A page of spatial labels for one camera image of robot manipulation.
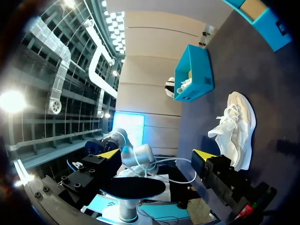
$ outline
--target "cardboard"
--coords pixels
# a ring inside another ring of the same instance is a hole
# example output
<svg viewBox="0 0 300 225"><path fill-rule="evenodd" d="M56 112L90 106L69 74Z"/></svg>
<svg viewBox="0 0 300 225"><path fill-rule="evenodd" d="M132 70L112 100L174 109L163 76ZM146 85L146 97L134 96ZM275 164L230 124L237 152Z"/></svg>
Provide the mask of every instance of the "cardboard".
<svg viewBox="0 0 300 225"><path fill-rule="evenodd" d="M240 7L240 10L252 20L255 20L257 17L259 17L260 14L262 14L266 9L267 6L260 0L245 0Z"/></svg>

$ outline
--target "white shoe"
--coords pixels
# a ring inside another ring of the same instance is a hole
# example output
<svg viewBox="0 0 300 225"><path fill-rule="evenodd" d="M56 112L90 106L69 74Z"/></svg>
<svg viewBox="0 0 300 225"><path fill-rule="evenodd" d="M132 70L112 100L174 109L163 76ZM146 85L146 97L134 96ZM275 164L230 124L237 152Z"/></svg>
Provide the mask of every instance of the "white shoe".
<svg viewBox="0 0 300 225"><path fill-rule="evenodd" d="M190 85L190 83L192 82L192 78L189 78L182 83L181 87L177 89L177 93L180 94L181 92L183 92L183 90Z"/></svg>
<svg viewBox="0 0 300 225"><path fill-rule="evenodd" d="M208 132L216 137L221 155L231 159L236 171L249 169L252 148L251 137L256 126L254 111L248 100L234 91L228 96L224 116L217 117L220 124Z"/></svg>

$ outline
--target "beige wall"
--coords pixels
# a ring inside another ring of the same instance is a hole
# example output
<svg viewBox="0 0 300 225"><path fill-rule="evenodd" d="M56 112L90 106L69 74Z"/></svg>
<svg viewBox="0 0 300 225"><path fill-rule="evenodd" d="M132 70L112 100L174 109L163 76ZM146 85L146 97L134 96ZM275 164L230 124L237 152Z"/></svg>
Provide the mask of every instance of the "beige wall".
<svg viewBox="0 0 300 225"><path fill-rule="evenodd" d="M222 0L106 0L107 10L113 12L158 11L193 18L217 29L232 8Z"/></svg>
<svg viewBox="0 0 300 225"><path fill-rule="evenodd" d="M163 12L125 14L126 57L116 110L145 115L143 143L155 154L176 155L181 102L165 93L165 82L188 44L198 45L205 24Z"/></svg>

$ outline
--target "shoe sole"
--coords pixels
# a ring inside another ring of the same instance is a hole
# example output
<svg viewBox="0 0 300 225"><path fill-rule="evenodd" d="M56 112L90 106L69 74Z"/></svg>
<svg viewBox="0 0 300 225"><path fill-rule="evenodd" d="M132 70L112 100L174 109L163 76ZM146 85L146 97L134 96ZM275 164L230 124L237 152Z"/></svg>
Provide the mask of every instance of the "shoe sole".
<svg viewBox="0 0 300 225"><path fill-rule="evenodd" d="M256 118L255 118L255 114L254 114L254 111L253 111L253 108L251 106L251 104L249 103L249 101L246 99L245 96L243 96L242 94L240 94L245 102L247 103L248 105L248 108L250 110L250 116L251 116L251 126L250 126L250 133L249 133L249 142L248 142L248 146L247 146L247 150L246 150L246 154L245 154L245 157L244 158L247 158L248 159L248 162L245 164L245 162L243 162L243 166L241 167L241 170L248 170L249 169L249 166L250 166L250 161L251 161L251 156L252 156L252 146L251 146L251 143L252 143L252 134L254 132L254 129L256 127Z"/></svg>

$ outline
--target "teal box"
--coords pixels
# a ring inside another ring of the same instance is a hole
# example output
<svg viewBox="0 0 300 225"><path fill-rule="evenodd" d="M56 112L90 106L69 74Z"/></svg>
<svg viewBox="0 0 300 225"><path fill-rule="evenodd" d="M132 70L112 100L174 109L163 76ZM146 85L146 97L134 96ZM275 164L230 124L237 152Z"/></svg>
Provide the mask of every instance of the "teal box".
<svg viewBox="0 0 300 225"><path fill-rule="evenodd" d="M236 8L239 8L245 0L227 0L229 3L231 3Z"/></svg>
<svg viewBox="0 0 300 225"><path fill-rule="evenodd" d="M266 10L260 14L258 18L252 21L242 10L239 9L239 7L236 7L232 3L232 0L223 1L234 8L235 11L254 26L274 52L292 41L292 37L270 8L266 8Z"/></svg>
<svg viewBox="0 0 300 225"><path fill-rule="evenodd" d="M189 71L191 71L192 82L178 94L177 89L181 87L181 82L188 79ZM213 88L210 59L207 50L188 45L175 68L174 99L191 102Z"/></svg>

